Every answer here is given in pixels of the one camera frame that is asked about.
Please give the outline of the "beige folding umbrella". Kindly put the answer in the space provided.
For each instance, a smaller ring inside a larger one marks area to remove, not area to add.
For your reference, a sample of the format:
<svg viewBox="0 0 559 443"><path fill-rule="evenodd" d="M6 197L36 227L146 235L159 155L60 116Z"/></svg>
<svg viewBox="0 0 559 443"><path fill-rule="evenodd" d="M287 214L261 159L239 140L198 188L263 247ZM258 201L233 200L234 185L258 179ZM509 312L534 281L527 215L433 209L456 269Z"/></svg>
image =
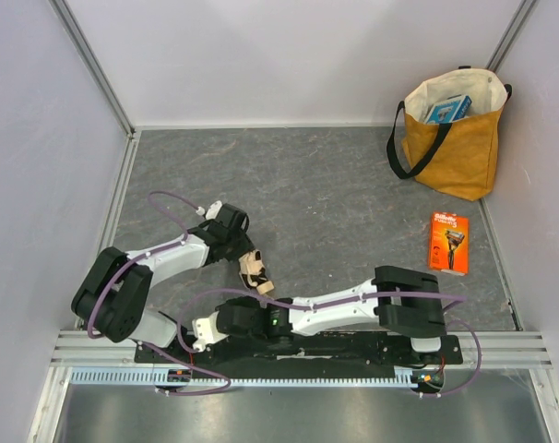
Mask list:
<svg viewBox="0 0 559 443"><path fill-rule="evenodd" d="M240 277L246 289L270 297L275 286L268 277L261 251L255 249L239 258Z"/></svg>

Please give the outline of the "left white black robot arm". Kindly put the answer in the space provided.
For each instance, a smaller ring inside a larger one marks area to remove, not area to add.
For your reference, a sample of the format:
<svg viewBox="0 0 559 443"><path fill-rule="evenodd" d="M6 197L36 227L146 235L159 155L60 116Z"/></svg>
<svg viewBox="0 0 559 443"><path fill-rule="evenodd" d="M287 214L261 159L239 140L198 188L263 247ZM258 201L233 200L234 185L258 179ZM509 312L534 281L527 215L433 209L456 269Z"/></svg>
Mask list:
<svg viewBox="0 0 559 443"><path fill-rule="evenodd" d="M109 246L93 262L71 310L91 327L91 338L167 347L177 335L177 323L147 308L150 290L183 272L223 259L237 261L254 251L248 227L246 212L217 201L203 222L169 242L128 252Z"/></svg>

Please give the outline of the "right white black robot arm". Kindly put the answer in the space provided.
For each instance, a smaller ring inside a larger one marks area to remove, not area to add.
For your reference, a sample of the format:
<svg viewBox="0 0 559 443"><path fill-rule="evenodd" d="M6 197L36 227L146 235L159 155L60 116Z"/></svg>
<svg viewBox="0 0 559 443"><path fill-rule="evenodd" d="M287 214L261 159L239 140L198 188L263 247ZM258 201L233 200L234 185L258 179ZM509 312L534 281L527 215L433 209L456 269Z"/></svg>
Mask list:
<svg viewBox="0 0 559 443"><path fill-rule="evenodd" d="M438 362L446 336L439 283L433 274L394 266L350 289L261 305L251 296L216 308L207 349L232 358L381 359L404 365Z"/></svg>

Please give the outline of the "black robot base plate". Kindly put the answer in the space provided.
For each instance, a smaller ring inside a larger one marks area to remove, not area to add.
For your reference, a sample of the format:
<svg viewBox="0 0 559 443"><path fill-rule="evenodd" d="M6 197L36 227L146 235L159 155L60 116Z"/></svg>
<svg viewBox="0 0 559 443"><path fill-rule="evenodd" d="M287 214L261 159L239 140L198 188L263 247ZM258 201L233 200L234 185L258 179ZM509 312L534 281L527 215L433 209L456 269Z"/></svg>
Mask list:
<svg viewBox="0 0 559 443"><path fill-rule="evenodd" d="M230 337L202 353L189 354L178 341L164 349L171 357L219 373L238 376L379 376L396 366L421 369L427 365L461 365L458 337L446 335L438 351L421 353L411 339L383 331L326 331L311 337L267 342Z"/></svg>

